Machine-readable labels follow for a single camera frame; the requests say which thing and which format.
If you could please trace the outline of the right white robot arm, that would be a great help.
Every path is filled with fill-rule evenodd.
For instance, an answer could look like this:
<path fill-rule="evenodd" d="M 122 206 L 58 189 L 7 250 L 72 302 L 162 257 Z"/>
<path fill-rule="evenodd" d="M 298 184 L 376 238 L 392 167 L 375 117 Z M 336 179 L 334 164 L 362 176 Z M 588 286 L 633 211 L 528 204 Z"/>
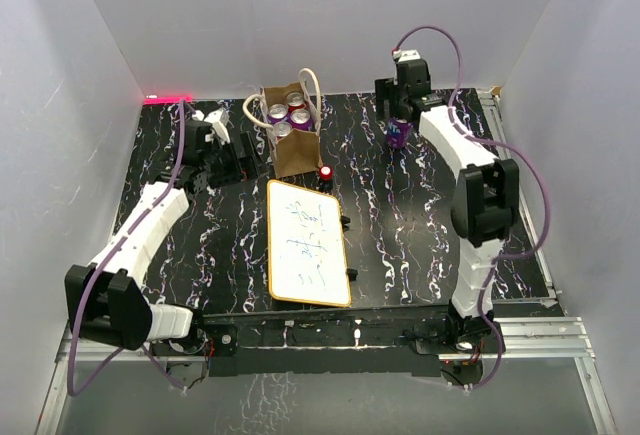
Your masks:
<path fill-rule="evenodd" d="M 417 128 L 455 178 L 451 221 L 460 238 L 459 269 L 441 339 L 466 352 L 491 332 L 490 273 L 519 212 L 519 167 L 472 140 L 455 109 L 433 93 L 418 51 L 395 49 L 392 58 L 396 75 L 375 81 L 376 114 L 386 122 L 387 144 L 403 148 Z"/>

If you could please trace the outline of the purple fanta can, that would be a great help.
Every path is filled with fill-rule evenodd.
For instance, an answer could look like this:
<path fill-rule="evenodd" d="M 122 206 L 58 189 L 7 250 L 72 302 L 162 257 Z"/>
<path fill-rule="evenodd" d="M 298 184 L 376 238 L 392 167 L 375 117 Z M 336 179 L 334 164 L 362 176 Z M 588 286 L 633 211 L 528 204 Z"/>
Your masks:
<path fill-rule="evenodd" d="M 390 117 L 386 127 L 386 143 L 394 150 L 403 149 L 409 140 L 413 124 L 406 119 Z"/>

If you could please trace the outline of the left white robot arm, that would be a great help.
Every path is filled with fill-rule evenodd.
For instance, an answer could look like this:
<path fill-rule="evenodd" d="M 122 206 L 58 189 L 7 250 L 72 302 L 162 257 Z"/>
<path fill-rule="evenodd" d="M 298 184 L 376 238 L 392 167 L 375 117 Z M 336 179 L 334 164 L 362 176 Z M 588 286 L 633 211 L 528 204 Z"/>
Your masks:
<path fill-rule="evenodd" d="M 88 264 L 74 265 L 64 287 L 69 324 L 79 338 L 119 349 L 172 340 L 194 354 L 207 331 L 182 305 L 151 304 L 142 293 L 145 275 L 172 227 L 197 196 L 259 176 L 262 164 L 248 133 L 232 139 L 228 114 L 201 111 L 180 124 L 174 163 L 146 184 L 133 211 L 108 245 Z"/>

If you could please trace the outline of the brown canvas bag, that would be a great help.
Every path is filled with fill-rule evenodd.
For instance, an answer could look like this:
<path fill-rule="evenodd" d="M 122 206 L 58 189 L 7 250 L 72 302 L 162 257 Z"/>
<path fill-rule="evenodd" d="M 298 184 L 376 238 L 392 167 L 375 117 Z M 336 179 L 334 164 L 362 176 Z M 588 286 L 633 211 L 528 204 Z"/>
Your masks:
<path fill-rule="evenodd" d="M 275 122 L 268 121 L 269 108 L 287 105 L 287 96 L 302 95 L 304 107 L 310 113 L 311 129 L 292 128 L 287 134 L 277 134 Z M 244 115 L 266 133 L 267 146 L 278 179 L 317 171 L 323 164 L 320 153 L 322 126 L 322 95 L 316 74 L 302 68 L 298 81 L 280 87 L 262 87 L 259 93 L 247 97 L 242 104 Z"/>

